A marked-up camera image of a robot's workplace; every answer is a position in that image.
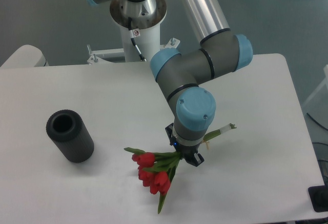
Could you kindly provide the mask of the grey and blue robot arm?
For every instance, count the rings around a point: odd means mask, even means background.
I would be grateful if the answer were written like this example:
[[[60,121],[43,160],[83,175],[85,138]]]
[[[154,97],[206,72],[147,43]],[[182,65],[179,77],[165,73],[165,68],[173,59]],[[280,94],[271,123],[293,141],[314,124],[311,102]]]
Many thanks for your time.
[[[253,58],[250,41],[235,35],[217,0],[182,0],[200,48],[183,55],[171,44],[160,45],[165,0],[87,0],[110,3],[110,15],[120,29],[127,62],[149,62],[173,115],[167,127],[171,145],[193,166],[203,162],[198,147],[214,119],[216,102],[200,87],[247,66]]]

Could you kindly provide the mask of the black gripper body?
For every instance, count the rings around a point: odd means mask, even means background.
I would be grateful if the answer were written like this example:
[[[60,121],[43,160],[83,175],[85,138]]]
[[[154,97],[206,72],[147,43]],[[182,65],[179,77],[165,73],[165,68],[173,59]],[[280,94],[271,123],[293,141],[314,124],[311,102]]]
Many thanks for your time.
[[[184,159],[185,154],[194,154],[198,153],[198,148],[201,143],[201,139],[191,141],[191,140],[184,140],[180,139],[179,137],[175,137],[175,143],[172,145],[177,152],[180,153],[181,158]]]

